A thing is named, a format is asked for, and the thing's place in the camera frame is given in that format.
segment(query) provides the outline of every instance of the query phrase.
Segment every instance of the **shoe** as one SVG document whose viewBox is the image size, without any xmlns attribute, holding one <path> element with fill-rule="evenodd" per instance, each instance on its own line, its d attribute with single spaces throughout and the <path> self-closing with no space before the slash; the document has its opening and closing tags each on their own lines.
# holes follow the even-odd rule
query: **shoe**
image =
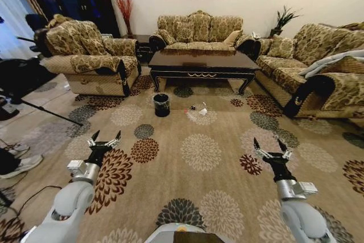
<svg viewBox="0 0 364 243">
<path fill-rule="evenodd" d="M 28 171 L 30 169 L 33 169 L 36 167 L 41 161 L 43 160 L 43 157 L 41 155 L 31 156 L 29 158 L 22 159 L 19 163 L 18 168 L 16 168 L 13 172 L 0 175 L 1 179 L 10 179 L 17 175 L 19 175 L 22 172 Z"/>
<path fill-rule="evenodd" d="M 15 158 L 18 159 L 26 152 L 28 152 L 30 147 L 25 145 L 24 143 L 16 143 L 14 145 L 8 145 L 4 147 L 4 149 L 12 153 L 15 156 Z"/>
</svg>

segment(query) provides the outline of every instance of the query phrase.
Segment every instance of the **floor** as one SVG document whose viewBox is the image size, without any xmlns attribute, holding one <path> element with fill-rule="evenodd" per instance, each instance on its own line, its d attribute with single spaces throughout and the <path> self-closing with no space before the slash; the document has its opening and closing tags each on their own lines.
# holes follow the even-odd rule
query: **floor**
<svg viewBox="0 0 364 243">
<path fill-rule="evenodd" d="M 104 159 L 78 242 L 143 242 L 170 222 L 193 224 L 235 242 L 294 242 L 279 216 L 273 173 L 253 152 L 254 137 L 261 148 L 279 151 L 279 136 L 293 150 L 289 169 L 318 188 L 309 202 L 337 241 L 362 242 L 364 144 L 348 121 L 291 120 L 255 82 L 240 96 L 236 81 L 192 81 L 188 87 L 185 81 L 169 81 L 165 93 L 171 114 L 165 118 L 154 115 L 147 68 L 125 100 L 76 96 L 66 84 L 60 75 L 25 99 L 82 121 L 83 127 L 28 106 L 0 123 L 0 138 L 29 144 L 28 156 L 44 155 L 37 168 L 6 191 L 15 199 L 14 208 L 44 186 L 67 185 L 68 162 L 88 157 L 86 139 L 94 132 L 110 140 L 121 130 L 120 145 Z M 203 102 L 205 116 L 198 113 Z M 22 176 L 1 180 L 0 187 Z M 46 189 L 32 199 L 22 222 L 7 235 L 39 224 L 57 191 Z M 12 217 L 0 207 L 0 230 Z"/>
</svg>

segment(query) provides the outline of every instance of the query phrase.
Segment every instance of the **dark wooden coffee table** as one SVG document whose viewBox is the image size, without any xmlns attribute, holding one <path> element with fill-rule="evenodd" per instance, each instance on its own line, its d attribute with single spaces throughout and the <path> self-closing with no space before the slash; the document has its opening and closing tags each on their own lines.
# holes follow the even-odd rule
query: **dark wooden coffee table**
<svg viewBox="0 0 364 243">
<path fill-rule="evenodd" d="M 233 55 L 180 55 L 156 52 L 149 63 L 150 76 L 159 91 L 158 78 L 240 79 L 239 94 L 255 79 L 260 68 L 244 53 Z"/>
</svg>

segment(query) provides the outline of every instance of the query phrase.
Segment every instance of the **sofa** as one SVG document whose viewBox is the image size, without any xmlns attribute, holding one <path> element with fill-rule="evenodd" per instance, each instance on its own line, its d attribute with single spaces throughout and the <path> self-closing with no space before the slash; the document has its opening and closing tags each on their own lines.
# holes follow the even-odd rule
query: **sofa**
<svg viewBox="0 0 364 243">
<path fill-rule="evenodd" d="M 178 29 L 178 23 L 191 23 L 188 30 Z M 233 32 L 242 30 L 243 18 L 233 16 L 213 17 L 201 10 L 190 15 L 161 15 L 158 18 L 158 29 L 150 36 L 149 41 L 154 51 L 163 50 L 173 53 L 233 54 L 236 50 L 256 60 L 260 48 L 253 37 L 242 31 L 232 45 L 224 40 Z M 171 39 L 164 39 L 162 31 L 166 30 Z M 179 40 L 181 32 L 191 35 L 189 40 Z"/>
<path fill-rule="evenodd" d="M 306 24 L 295 35 L 289 58 L 270 54 L 274 39 L 259 39 L 256 63 L 258 82 L 276 99 L 289 117 L 359 118 L 364 117 L 363 64 L 352 67 L 355 58 L 344 57 L 340 64 L 306 79 L 300 75 L 316 61 L 364 49 L 364 31 Z"/>
<path fill-rule="evenodd" d="M 44 66 L 63 73 L 75 94 L 128 96 L 141 67 L 134 39 L 102 37 L 90 21 L 66 21 L 43 35 L 52 56 Z"/>
</svg>

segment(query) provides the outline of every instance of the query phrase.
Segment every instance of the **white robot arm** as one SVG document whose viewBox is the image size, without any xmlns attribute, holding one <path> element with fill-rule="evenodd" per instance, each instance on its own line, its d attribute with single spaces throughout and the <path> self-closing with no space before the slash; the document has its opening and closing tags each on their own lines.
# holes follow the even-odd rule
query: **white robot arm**
<svg viewBox="0 0 364 243">
<path fill-rule="evenodd" d="M 256 155 L 269 163 L 273 169 L 274 182 L 277 184 L 278 197 L 282 205 L 283 221 L 290 228 L 297 243 L 313 243 L 315 239 L 336 243 L 323 216 L 311 205 L 303 202 L 308 195 L 317 193 L 315 185 L 297 182 L 286 166 L 292 152 L 280 139 L 278 144 L 283 154 L 265 152 L 260 149 L 258 141 L 254 138 Z"/>
<path fill-rule="evenodd" d="M 92 150 L 87 162 L 72 160 L 67 166 L 73 174 L 72 183 L 55 197 L 53 206 L 43 222 L 31 229 L 21 243 L 76 243 L 80 222 L 94 197 L 93 186 L 106 152 L 120 142 L 121 132 L 110 142 L 95 142 L 96 132 L 88 144 Z"/>
</svg>

